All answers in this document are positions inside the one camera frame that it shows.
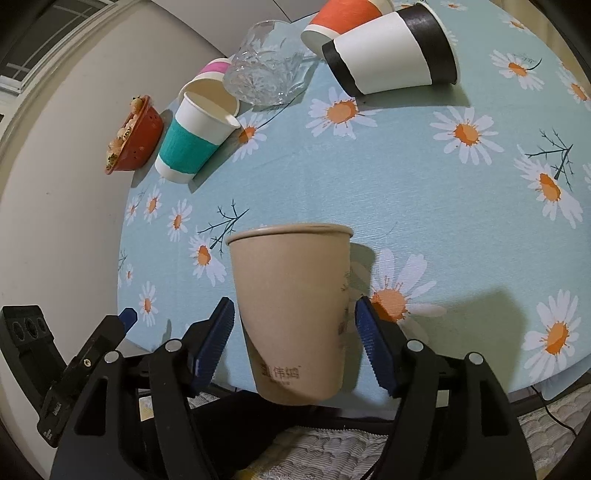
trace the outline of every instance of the tablecloth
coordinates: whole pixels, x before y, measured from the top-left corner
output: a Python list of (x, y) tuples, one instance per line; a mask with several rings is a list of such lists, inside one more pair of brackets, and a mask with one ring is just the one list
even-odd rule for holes
[[(243, 105), (243, 129), (189, 185), (160, 178), (155, 154), (136, 172), (119, 258), (131, 341), (154, 349), (235, 301), (230, 231), (334, 222), (355, 231), (352, 302), (368, 295), (439, 354), (481, 352), (506, 390), (590, 354), (591, 100), (488, 0), (429, 4), (458, 85), (353, 99), (320, 63), (289, 107)], [(327, 404), (387, 407), (352, 323), (345, 335)], [(255, 389), (238, 315), (215, 380)]]

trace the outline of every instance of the orange paper cup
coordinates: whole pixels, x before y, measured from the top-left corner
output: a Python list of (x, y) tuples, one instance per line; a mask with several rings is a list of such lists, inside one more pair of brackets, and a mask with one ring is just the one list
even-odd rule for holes
[(324, 58), (322, 45), (393, 11), (388, 0), (329, 0), (301, 33), (301, 40), (316, 55)]

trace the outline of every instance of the red bowl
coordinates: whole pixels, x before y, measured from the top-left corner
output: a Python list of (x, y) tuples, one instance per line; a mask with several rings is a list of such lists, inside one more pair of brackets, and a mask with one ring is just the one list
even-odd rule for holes
[[(144, 105), (139, 111), (138, 119), (115, 164), (111, 168), (105, 167), (107, 175), (111, 175), (115, 170), (137, 170), (145, 165), (156, 145), (158, 145), (158, 140), (164, 129), (162, 117), (152, 106), (148, 95), (142, 96), (141, 99), (144, 101)], [(128, 115), (122, 127), (131, 120), (133, 115), (132, 113)]]

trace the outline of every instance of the white daisy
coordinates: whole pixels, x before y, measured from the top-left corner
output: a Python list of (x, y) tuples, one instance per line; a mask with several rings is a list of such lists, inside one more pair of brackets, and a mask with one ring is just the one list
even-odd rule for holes
[(131, 263), (127, 264), (127, 268), (125, 269), (125, 282), (127, 285), (131, 285), (131, 281), (134, 279), (134, 268), (132, 267)]
[(131, 199), (131, 203), (127, 206), (125, 210), (125, 220), (127, 220), (127, 225), (131, 225), (134, 221), (135, 216), (138, 214), (138, 205), (139, 205), (139, 196), (136, 195)]
[(578, 302), (577, 296), (573, 298), (572, 303), (570, 302), (568, 290), (564, 294), (562, 290), (559, 290), (556, 301), (554, 301), (554, 297), (548, 297), (550, 308), (545, 303), (538, 303), (538, 315), (545, 327), (545, 332), (540, 333), (536, 330), (527, 332), (523, 345), (521, 345), (525, 351), (540, 348), (540, 351), (528, 359), (524, 365), (525, 369), (531, 368), (532, 382), (551, 377), (554, 374), (556, 363), (558, 363), (558, 370), (564, 370), (567, 366), (567, 356), (574, 355), (572, 344), (579, 338), (579, 333), (575, 330), (581, 323), (581, 317), (573, 320)]
[(181, 239), (181, 231), (187, 233), (187, 227), (185, 222), (191, 219), (189, 214), (193, 211), (192, 205), (187, 205), (187, 199), (177, 202), (177, 207), (173, 207), (173, 214), (169, 215), (168, 218), (171, 222), (168, 224), (168, 236), (171, 242), (178, 242)]
[(583, 102), (587, 110), (591, 111), (591, 98), (574, 77), (573, 73), (567, 69), (560, 69), (556, 73), (562, 83), (564, 83), (567, 91), (573, 96), (574, 101), (577, 103)]
[(257, 142), (264, 142), (267, 140), (267, 136), (262, 134), (261, 131), (267, 128), (265, 118), (262, 113), (253, 113), (251, 119), (247, 122), (244, 116), (238, 119), (242, 125), (242, 131), (236, 138), (238, 142), (238, 149), (232, 155), (232, 161), (243, 159), (246, 154), (252, 155), (254, 150), (258, 150)]
[(583, 170), (585, 171), (585, 181), (587, 182), (587, 188), (591, 190), (591, 163), (583, 165)]
[(449, 43), (452, 45), (457, 45), (457, 37), (450, 30), (448, 30), (445, 25), (442, 25), (442, 27), (447, 39), (449, 40)]
[(506, 23), (507, 25), (509, 25), (511, 28), (514, 28), (516, 30), (522, 31), (527, 33), (528, 35), (533, 35), (534, 33), (527, 28), (523, 23), (521, 23), (519, 20), (517, 20), (515, 17), (513, 17), (512, 15), (509, 15), (506, 12), (503, 12), (501, 15), (499, 15), (500, 19), (503, 21), (503, 23)]
[(529, 65), (524, 64), (521, 59), (515, 57), (512, 53), (505, 56), (501, 52), (493, 50), (490, 57), (493, 64), (501, 68), (499, 73), (503, 77), (507, 79), (517, 77), (521, 88), (524, 90), (540, 91), (543, 88), (544, 82), (531, 72), (531, 69), (528, 68)]
[(574, 220), (583, 221), (583, 209), (579, 202), (558, 185), (548, 164), (542, 167), (539, 160), (534, 163), (519, 145), (517, 148), (521, 153), (521, 160), (516, 158), (515, 166), (524, 173), (521, 178), (531, 182), (528, 188), (540, 192), (537, 200), (545, 202), (542, 215), (548, 216), (550, 214), (550, 220), (553, 221), (556, 218), (556, 210), (560, 206), (560, 211), (570, 222), (570, 226), (576, 228)]
[(411, 7), (416, 2), (394, 2), (394, 10), (402, 10), (403, 8)]
[(365, 125), (366, 127), (377, 127), (378, 124), (373, 118), (368, 116), (374, 115), (381, 111), (381, 109), (372, 109), (360, 111), (357, 107), (357, 101), (342, 92), (340, 96), (337, 95), (335, 87), (329, 88), (329, 101), (324, 103), (318, 99), (313, 99), (310, 105), (308, 115), (314, 118), (306, 125), (306, 128), (312, 128), (312, 135), (318, 137), (324, 130), (331, 125), (333, 126), (333, 134), (339, 137), (345, 135), (355, 139), (353, 132), (353, 124)]
[(155, 219), (158, 216), (158, 209), (162, 206), (162, 202), (160, 201), (161, 193), (160, 190), (157, 189), (156, 185), (152, 190), (152, 195), (148, 196), (146, 200), (146, 210), (144, 211), (144, 220), (147, 220), (148, 223), (152, 223), (152, 219)]
[(156, 287), (147, 281), (146, 285), (142, 285), (142, 293), (139, 294), (140, 312), (142, 319), (148, 327), (156, 324), (154, 315), (158, 313), (158, 309), (154, 306), (154, 302), (156, 301), (156, 298), (154, 298), (155, 293)]
[(451, 8), (452, 10), (459, 10), (459, 11), (464, 11), (464, 10), (468, 10), (468, 7), (466, 7), (465, 5), (462, 4), (458, 4), (457, 2), (446, 2), (445, 0), (442, 0), (441, 4), (444, 7), (448, 7)]
[(199, 235), (197, 230), (198, 228), (196, 227), (195, 236), (191, 237), (189, 240), (191, 243), (191, 247), (189, 248), (191, 258), (195, 259), (195, 262), (193, 262), (193, 265), (195, 265), (193, 275), (197, 275), (197, 278), (201, 278), (201, 275), (203, 275), (203, 271), (205, 270), (207, 277), (212, 282), (212, 287), (214, 287), (216, 285), (216, 280), (220, 283), (224, 282), (226, 267), (213, 256), (207, 242), (201, 237), (201, 235)]
[(433, 112), (433, 115), (443, 123), (435, 122), (431, 124), (432, 127), (445, 130), (445, 132), (433, 135), (435, 140), (451, 140), (443, 148), (444, 153), (451, 153), (457, 147), (460, 147), (459, 157), (462, 163), (466, 163), (468, 157), (470, 157), (472, 163), (478, 165), (482, 156), (485, 163), (490, 165), (492, 163), (491, 156), (485, 147), (498, 153), (505, 151), (496, 143), (485, 138), (498, 134), (498, 132), (488, 131), (488, 128), (492, 127), (494, 123), (490, 116), (483, 115), (474, 121), (474, 107), (466, 108), (463, 118), (455, 107), (448, 106), (447, 108), (452, 114), (453, 119), (450, 120), (440, 112)]
[[(368, 270), (358, 262), (351, 262), (351, 270), (370, 288), (370, 300), (380, 319), (395, 322), (407, 336), (428, 342), (427, 333), (412, 317), (440, 317), (446, 309), (430, 303), (417, 303), (415, 299), (433, 288), (437, 282), (432, 280), (419, 287), (415, 285), (427, 269), (427, 261), (422, 255), (410, 255), (398, 277), (395, 276), (395, 260), (391, 250), (380, 251), (376, 265), (372, 269), (371, 280)], [(362, 292), (351, 289), (357, 300)]]

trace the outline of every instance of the glass cup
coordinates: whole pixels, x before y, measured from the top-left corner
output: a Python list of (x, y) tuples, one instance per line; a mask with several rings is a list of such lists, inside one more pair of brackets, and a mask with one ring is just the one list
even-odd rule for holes
[(308, 52), (297, 27), (281, 20), (259, 22), (248, 30), (223, 85), (253, 105), (289, 103), (304, 83), (301, 67)]

